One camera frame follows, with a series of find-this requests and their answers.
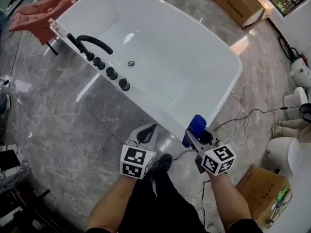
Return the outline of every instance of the cardboard box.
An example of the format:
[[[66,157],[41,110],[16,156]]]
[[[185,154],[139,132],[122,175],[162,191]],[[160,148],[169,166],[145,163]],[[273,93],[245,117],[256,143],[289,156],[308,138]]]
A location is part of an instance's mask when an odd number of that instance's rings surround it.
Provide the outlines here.
[[[212,0],[243,29],[254,27],[269,17],[274,6],[269,0]]]
[[[265,228],[273,225],[292,198],[286,177],[254,165],[251,165],[236,189],[247,201],[252,219]]]

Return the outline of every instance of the person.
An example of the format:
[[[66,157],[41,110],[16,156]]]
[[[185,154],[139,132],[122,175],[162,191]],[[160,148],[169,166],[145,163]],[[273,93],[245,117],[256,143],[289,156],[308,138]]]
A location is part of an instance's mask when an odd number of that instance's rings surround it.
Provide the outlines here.
[[[177,192],[169,178],[172,160],[171,155],[162,155],[142,180],[120,175],[94,207],[87,233],[206,233],[195,208]],[[227,174],[209,177],[226,232],[262,233]]]
[[[303,119],[280,121],[272,126],[272,136],[295,137],[300,142],[311,142],[311,124]]]

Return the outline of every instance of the black pants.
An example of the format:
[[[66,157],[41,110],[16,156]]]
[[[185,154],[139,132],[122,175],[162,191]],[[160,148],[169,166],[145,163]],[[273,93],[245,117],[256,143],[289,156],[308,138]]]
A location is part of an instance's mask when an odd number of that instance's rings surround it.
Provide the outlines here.
[[[128,202],[119,233],[206,233],[195,208],[176,190],[166,172],[138,180]]]

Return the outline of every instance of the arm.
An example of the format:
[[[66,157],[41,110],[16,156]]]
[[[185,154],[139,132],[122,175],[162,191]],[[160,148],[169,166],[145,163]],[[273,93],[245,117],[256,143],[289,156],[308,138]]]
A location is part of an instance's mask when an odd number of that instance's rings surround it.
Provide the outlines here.
[[[121,175],[94,207],[87,228],[102,228],[111,233],[116,233],[122,222],[135,183],[136,179]]]
[[[251,219],[246,200],[232,185],[227,174],[209,175],[220,219],[227,232],[241,219]]]

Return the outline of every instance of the freestanding bathtub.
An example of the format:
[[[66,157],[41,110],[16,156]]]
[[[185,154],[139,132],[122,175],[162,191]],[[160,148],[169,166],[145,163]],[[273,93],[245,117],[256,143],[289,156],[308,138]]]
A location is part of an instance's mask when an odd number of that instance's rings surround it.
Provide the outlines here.
[[[163,0],[79,0],[57,23],[74,37],[89,35],[112,48],[109,55],[83,42],[106,68],[89,64],[179,140],[195,114],[212,122],[242,71],[229,46]],[[108,67],[116,80],[107,77]],[[122,78],[128,91],[119,87]]]

